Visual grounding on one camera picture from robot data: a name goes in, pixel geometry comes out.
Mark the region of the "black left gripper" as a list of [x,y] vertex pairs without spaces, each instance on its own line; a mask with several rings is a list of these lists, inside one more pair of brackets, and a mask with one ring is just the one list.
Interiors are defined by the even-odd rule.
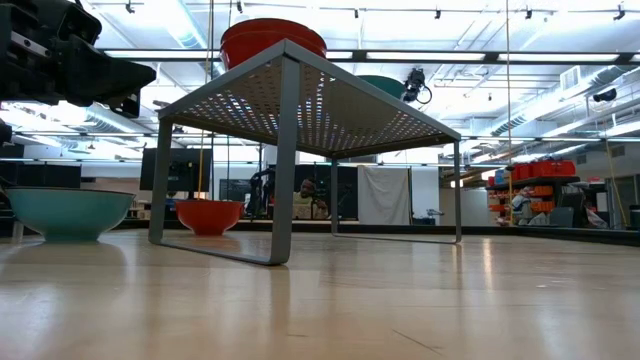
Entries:
[[94,102],[125,118],[140,115],[140,90],[156,79],[148,66],[112,58],[81,39],[60,38],[66,0],[1,3],[1,99]]

